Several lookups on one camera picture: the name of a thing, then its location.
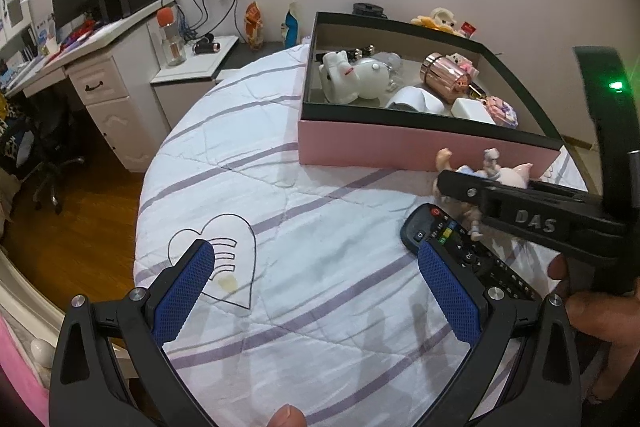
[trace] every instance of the leopard print fabric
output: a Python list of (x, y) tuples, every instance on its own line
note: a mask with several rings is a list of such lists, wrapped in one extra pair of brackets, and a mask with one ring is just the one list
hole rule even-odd
[[(10, 102), (6, 102), (6, 119), (7, 120), (18, 120), (24, 116), (24, 113), (20, 110), (20, 108)], [(5, 131), (9, 128), (8, 124), (5, 120), (0, 120), (0, 136), (5, 133)], [(12, 136), (4, 146), (5, 156), (8, 156), (12, 160), (15, 160), (18, 157), (18, 142), (15, 139), (15, 136)]]

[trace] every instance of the wooden floor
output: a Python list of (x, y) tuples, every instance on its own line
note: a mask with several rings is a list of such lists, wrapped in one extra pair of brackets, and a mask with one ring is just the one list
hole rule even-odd
[(36, 174), (16, 195), (2, 238), (12, 263), (63, 311), (79, 293), (95, 302), (120, 299), (133, 287), (143, 175), (121, 165), (90, 119), (83, 127), (87, 163), (65, 171), (62, 213), (44, 199), (42, 210), (34, 209)]

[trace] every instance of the metal screw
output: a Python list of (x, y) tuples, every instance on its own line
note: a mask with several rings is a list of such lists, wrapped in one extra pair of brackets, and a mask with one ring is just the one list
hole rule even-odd
[(129, 299), (131, 299), (132, 301), (140, 301), (145, 297), (145, 295), (146, 290), (144, 288), (133, 288), (129, 292)]
[(501, 301), (502, 299), (504, 299), (504, 292), (500, 288), (497, 288), (495, 286), (489, 288), (489, 290), (487, 291), (487, 294), (494, 301)]
[(553, 306), (561, 306), (562, 305), (562, 299), (560, 298), (559, 295), (552, 293), (551, 295), (549, 295), (549, 302), (553, 305)]
[(84, 301), (86, 301), (86, 299), (84, 298), (84, 295), (76, 295), (74, 298), (71, 299), (71, 305), (74, 308), (79, 308), (84, 304)]

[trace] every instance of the storage box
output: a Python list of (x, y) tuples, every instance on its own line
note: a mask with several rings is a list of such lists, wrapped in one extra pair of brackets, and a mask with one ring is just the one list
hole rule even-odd
[[(402, 57), (402, 82), (421, 86), (420, 65), (433, 52), (459, 53), (480, 71), (478, 84), (489, 95), (513, 106), (517, 129), (452, 116), (385, 108), (393, 95), (350, 104), (329, 103), (320, 82), (316, 54), (365, 48)], [(482, 168), (485, 149), (500, 152), (499, 163), (513, 167), (533, 163), (539, 177), (558, 157), (562, 139), (542, 108), (511, 71), (484, 45), (408, 23), (365, 16), (318, 12), (298, 122), (300, 163), (434, 171), (442, 148), (452, 166)]]

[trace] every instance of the white ceramic figurine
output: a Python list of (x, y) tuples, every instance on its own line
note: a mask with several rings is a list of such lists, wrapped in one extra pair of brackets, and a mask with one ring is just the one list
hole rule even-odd
[(320, 81), (331, 103), (351, 103), (357, 97), (380, 97), (389, 85), (389, 69), (375, 58), (361, 58), (351, 65), (347, 52), (330, 52), (322, 58)]

